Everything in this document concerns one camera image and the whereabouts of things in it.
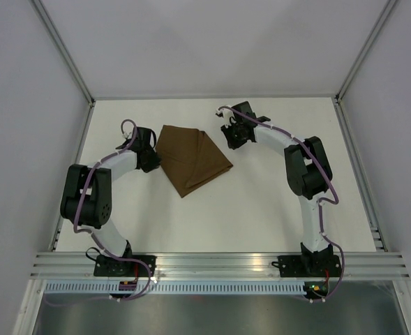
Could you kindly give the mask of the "brown cloth napkin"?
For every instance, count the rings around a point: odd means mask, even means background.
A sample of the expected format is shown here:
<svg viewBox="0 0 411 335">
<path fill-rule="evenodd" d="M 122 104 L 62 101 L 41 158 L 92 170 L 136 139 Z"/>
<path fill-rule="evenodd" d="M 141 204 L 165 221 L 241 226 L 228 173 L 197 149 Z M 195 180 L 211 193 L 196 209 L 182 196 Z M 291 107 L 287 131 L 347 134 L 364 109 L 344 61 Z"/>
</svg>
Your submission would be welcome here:
<svg viewBox="0 0 411 335">
<path fill-rule="evenodd" d="M 156 152 L 160 166 L 181 198 L 233 167 L 206 132 L 196 128 L 164 125 Z"/>
</svg>

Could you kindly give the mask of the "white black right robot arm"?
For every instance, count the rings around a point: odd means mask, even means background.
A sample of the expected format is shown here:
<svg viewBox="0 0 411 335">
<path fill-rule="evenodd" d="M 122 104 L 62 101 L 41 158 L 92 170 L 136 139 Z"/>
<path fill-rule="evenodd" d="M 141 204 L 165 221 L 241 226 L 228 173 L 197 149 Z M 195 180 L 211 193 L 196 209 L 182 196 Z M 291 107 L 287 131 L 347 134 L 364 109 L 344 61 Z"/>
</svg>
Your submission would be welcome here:
<svg viewBox="0 0 411 335">
<path fill-rule="evenodd" d="M 340 259 L 324 233 L 322 202 L 337 204 L 338 197 L 327 198 L 327 191 L 335 190 L 321 139 L 316 136 L 301 139 L 274 126 L 270 118 L 257 117 L 247 101 L 232 107 L 221 106 L 216 115 L 224 118 L 221 131 L 230 149 L 253 142 L 263 144 L 285 159 L 287 184 L 299 198 L 303 237 L 301 255 L 280 256 L 274 266 L 285 277 L 340 276 Z"/>
</svg>

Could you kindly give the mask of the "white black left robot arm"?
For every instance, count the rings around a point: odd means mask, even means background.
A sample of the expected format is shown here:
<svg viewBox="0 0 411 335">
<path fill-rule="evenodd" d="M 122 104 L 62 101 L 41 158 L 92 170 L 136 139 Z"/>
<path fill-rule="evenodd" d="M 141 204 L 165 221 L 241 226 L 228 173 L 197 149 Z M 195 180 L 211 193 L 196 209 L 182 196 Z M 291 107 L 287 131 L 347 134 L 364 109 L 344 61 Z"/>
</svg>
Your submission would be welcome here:
<svg viewBox="0 0 411 335">
<path fill-rule="evenodd" d="M 111 154 L 89 165 L 68 168 L 60 204 L 60 214 L 72 223 L 73 232 L 88 234 L 103 255 L 111 258 L 110 269 L 118 276 L 133 271 L 134 259 L 130 242 L 112 220 L 113 184 L 129 172 L 149 173 L 161 163 L 153 130 L 135 127 L 123 135 L 124 143 Z"/>
</svg>

